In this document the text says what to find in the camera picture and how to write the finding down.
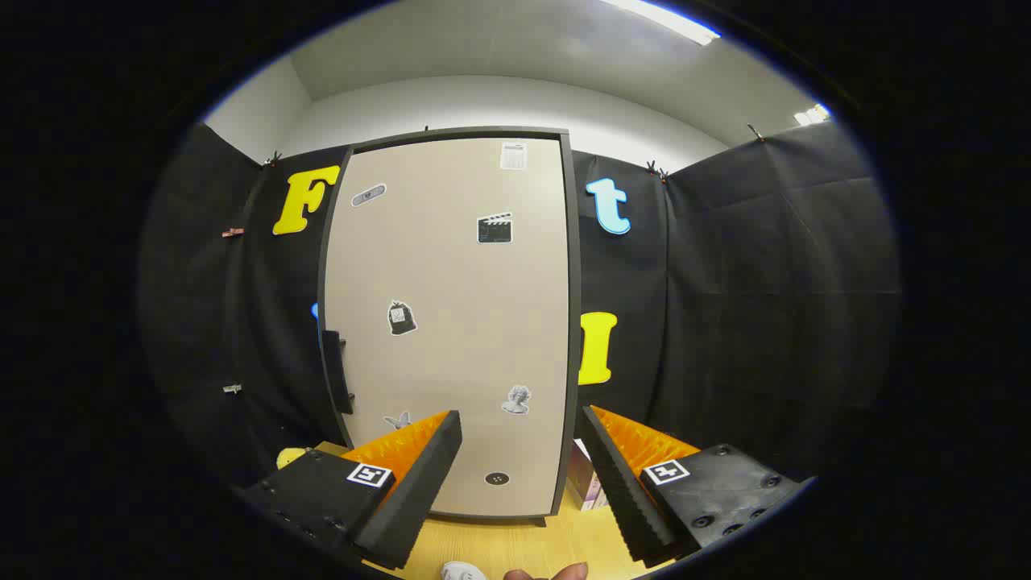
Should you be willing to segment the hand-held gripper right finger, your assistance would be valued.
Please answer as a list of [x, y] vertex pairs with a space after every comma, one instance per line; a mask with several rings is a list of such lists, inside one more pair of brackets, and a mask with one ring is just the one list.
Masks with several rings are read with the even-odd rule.
[[583, 444], [630, 557], [692, 565], [762, 528], [814, 485], [728, 444], [699, 449], [597, 405]]

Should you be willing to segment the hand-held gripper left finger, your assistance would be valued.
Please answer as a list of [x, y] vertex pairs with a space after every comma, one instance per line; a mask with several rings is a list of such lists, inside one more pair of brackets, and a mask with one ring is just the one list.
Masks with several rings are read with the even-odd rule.
[[235, 494], [327, 557], [397, 570], [408, 564], [461, 444], [459, 412], [439, 412], [345, 453], [302, 451]]

